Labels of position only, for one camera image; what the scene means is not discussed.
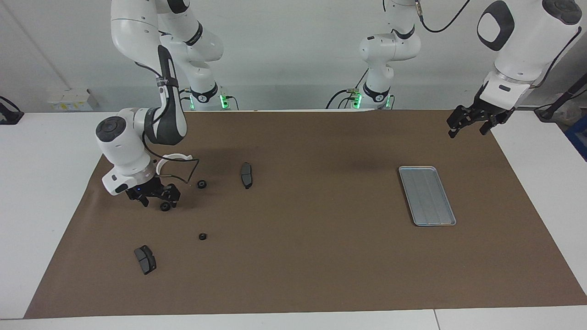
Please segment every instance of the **black cap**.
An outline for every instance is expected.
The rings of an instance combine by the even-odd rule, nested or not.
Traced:
[[[109,117],[96,127],[96,136],[102,142],[112,142],[126,129],[126,120],[122,117]]]
[[[574,0],[542,0],[542,7],[552,17],[567,25],[579,23],[583,12]]]

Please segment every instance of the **green light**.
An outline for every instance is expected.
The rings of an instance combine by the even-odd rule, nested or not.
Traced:
[[[358,95],[356,96],[356,100],[357,100],[357,101],[353,102],[353,107],[354,107],[355,109],[360,109],[360,108],[361,108],[361,100],[362,100],[362,99],[363,99],[363,95],[361,95],[361,94],[358,94]]]
[[[228,101],[226,100],[226,97],[222,94],[220,94],[220,102],[222,103],[223,109],[228,108]]]

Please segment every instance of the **black rubber wheel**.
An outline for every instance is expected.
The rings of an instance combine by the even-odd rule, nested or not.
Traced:
[[[159,208],[161,209],[161,211],[167,212],[167,211],[171,210],[171,203],[169,203],[168,201],[165,201],[165,202],[161,203],[161,206]]]
[[[208,187],[208,183],[206,181],[204,181],[204,180],[198,181],[198,189],[204,189],[206,187]]]

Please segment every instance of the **blue bin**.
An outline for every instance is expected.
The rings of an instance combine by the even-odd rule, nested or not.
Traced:
[[[587,116],[579,119],[565,132],[565,135],[587,161]]]

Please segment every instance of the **white wall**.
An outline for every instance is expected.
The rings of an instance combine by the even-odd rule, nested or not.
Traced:
[[[463,2],[422,1],[427,24],[443,26]],[[495,58],[476,34],[490,3],[472,1],[444,33],[433,35],[417,25],[422,52],[393,65],[396,108],[471,103]],[[587,11],[587,0],[577,3]],[[211,66],[242,109],[323,108],[334,92],[354,87],[365,70],[361,39],[389,31],[379,0],[192,0],[192,8],[224,41],[224,57]],[[0,95],[24,111],[50,111],[47,89],[66,85],[89,88],[100,110],[158,105],[152,74],[112,45],[110,1],[0,0],[0,41]],[[525,104],[540,105],[566,90],[585,73],[586,50],[584,38]]]

